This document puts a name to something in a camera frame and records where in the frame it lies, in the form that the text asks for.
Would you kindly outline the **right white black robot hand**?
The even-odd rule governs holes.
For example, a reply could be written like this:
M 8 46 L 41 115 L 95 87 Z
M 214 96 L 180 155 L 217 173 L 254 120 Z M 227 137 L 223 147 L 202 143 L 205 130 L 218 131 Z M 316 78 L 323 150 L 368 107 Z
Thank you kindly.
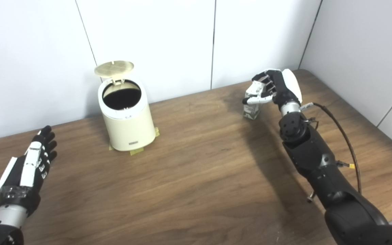
M 302 104 L 302 93 L 294 73 L 289 69 L 268 69 L 256 74 L 252 82 L 266 85 L 263 92 L 245 97 L 242 104 L 264 104 L 273 102 L 282 106 L 288 102 Z

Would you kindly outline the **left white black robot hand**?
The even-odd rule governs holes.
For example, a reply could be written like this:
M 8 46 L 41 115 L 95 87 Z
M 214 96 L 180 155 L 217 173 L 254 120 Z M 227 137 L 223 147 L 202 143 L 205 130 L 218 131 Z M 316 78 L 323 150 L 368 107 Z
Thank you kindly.
M 40 191 L 57 157 L 57 142 L 50 125 L 34 135 L 25 153 L 11 157 L 0 178 L 0 207 L 17 205 L 31 216 L 41 202 Z

